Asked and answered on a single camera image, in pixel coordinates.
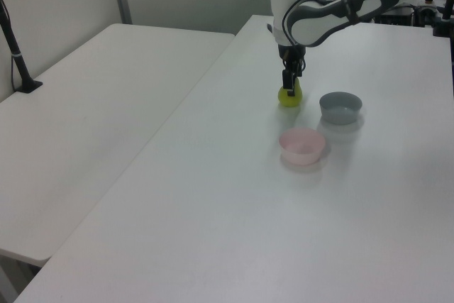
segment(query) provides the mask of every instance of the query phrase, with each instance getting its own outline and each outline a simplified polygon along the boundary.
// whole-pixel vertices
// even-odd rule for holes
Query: yellow ball
[[[277,94],[279,103],[283,106],[293,107],[298,106],[303,99],[303,91],[299,86],[298,78],[295,79],[295,96],[289,96],[287,90],[281,87],[279,93]]]

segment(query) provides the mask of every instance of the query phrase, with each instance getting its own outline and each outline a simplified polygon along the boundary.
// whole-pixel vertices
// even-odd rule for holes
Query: black clamp
[[[359,22],[361,22],[360,17],[358,17],[358,14],[356,13],[356,11],[353,7],[352,0],[341,0],[341,1],[345,7],[345,16],[347,17],[350,24],[356,25]]]

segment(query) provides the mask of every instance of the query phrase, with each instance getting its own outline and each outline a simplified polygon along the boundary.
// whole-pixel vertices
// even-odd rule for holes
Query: bowl
[[[323,135],[310,128],[291,128],[279,138],[281,155],[299,166],[310,165],[320,159],[326,141]]]
[[[338,125],[346,125],[358,119],[362,101],[348,92],[331,92],[320,98],[323,120]]]

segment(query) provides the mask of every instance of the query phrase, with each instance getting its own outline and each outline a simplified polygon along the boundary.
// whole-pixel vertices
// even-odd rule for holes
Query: black stand
[[[23,60],[16,37],[14,37],[9,15],[6,12],[6,7],[4,7],[3,0],[0,0],[0,25],[5,35],[6,41],[8,42],[11,56],[13,56],[14,62],[16,63],[17,69],[19,70],[19,74],[21,75],[22,79],[22,86],[16,89],[16,91],[30,94],[33,90],[43,85],[43,83],[33,80],[28,73],[26,63]]]
[[[453,13],[454,0],[446,0],[446,5],[443,10],[443,16],[441,21],[437,23],[433,28],[433,35],[435,37],[446,37],[450,38],[453,30],[453,24],[451,23],[451,15]]]

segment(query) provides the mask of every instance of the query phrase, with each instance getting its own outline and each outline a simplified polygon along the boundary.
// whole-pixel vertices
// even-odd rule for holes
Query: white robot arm
[[[284,61],[283,88],[290,96],[304,69],[306,47],[321,44],[329,35],[369,21],[406,0],[271,0],[272,33]]]

